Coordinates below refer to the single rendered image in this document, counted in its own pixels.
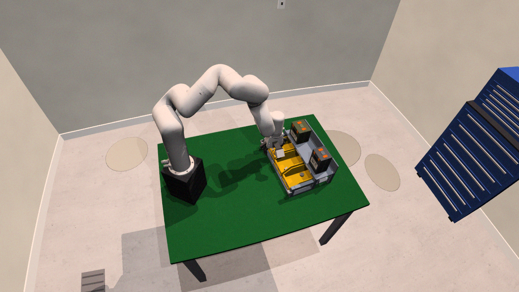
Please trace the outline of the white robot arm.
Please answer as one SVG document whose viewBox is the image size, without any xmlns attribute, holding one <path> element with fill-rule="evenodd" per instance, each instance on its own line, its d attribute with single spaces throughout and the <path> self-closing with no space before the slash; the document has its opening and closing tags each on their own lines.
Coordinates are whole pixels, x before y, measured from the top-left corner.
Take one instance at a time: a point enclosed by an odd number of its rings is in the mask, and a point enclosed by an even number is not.
<svg viewBox="0 0 519 292">
<path fill-rule="evenodd" d="M 269 95 L 267 85 L 253 75 L 242 78 L 228 65 L 213 65 L 191 88 L 186 84 L 173 86 L 153 108 L 152 117 L 161 133 L 168 157 L 161 164 L 169 167 L 171 174 L 184 176 L 194 167 L 184 138 L 183 123 L 176 110 L 184 118 L 191 118 L 213 97 L 218 86 L 231 98 L 247 102 L 262 136 L 278 138 L 282 135 L 284 114 L 280 111 L 269 111 L 266 103 Z"/>
</svg>

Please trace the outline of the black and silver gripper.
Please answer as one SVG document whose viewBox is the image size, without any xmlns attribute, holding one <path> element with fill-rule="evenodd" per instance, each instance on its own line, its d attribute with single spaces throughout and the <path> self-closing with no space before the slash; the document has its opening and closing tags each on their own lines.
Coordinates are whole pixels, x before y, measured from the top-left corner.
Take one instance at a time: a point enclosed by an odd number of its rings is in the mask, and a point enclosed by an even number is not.
<svg viewBox="0 0 519 292">
<path fill-rule="evenodd" d="M 265 137 L 264 143 L 260 145 L 262 150 L 264 150 L 264 154 L 265 155 L 267 155 L 267 149 L 268 148 L 273 148 L 274 147 L 274 144 L 272 143 L 274 141 L 278 141 L 280 146 L 283 147 L 285 142 L 287 142 L 287 138 L 283 138 L 283 132 L 282 132 L 282 135 L 280 137 L 278 137 L 278 138 L 271 137 L 271 136 L 268 137 L 268 138 Z"/>
</svg>

